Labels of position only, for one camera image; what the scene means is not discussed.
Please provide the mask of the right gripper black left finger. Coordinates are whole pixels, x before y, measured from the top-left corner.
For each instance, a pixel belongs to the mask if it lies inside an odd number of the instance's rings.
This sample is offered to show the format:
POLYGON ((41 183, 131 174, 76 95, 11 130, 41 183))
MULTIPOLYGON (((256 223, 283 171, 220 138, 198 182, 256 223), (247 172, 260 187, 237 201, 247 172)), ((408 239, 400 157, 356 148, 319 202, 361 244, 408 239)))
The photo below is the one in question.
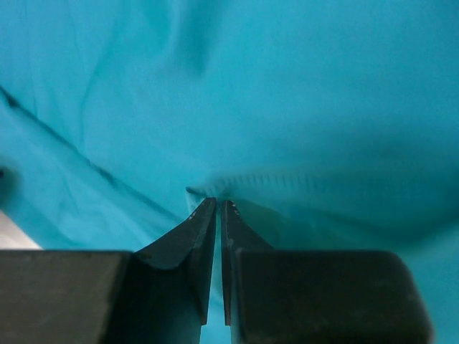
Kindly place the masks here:
POLYGON ((198 343, 217 202, 137 252, 1 252, 3 343, 198 343))

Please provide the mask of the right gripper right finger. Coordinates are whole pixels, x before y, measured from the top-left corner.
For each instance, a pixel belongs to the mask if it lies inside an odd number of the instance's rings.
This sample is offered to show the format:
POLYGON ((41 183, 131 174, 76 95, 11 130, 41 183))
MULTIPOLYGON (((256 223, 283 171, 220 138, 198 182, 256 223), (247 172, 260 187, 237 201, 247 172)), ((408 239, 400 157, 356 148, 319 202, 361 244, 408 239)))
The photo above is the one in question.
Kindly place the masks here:
POLYGON ((431 343, 412 274, 381 250, 282 250, 221 208, 224 321, 233 343, 431 343))

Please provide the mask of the teal t shirt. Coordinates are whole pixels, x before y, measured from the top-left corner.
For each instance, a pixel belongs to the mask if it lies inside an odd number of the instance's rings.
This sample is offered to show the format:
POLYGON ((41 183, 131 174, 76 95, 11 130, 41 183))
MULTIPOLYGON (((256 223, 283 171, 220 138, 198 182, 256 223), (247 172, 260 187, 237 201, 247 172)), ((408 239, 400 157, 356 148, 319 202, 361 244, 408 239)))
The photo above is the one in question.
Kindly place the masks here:
POLYGON ((287 249, 388 249, 458 341, 456 1, 3 1, 4 212, 146 246, 207 196, 287 249))

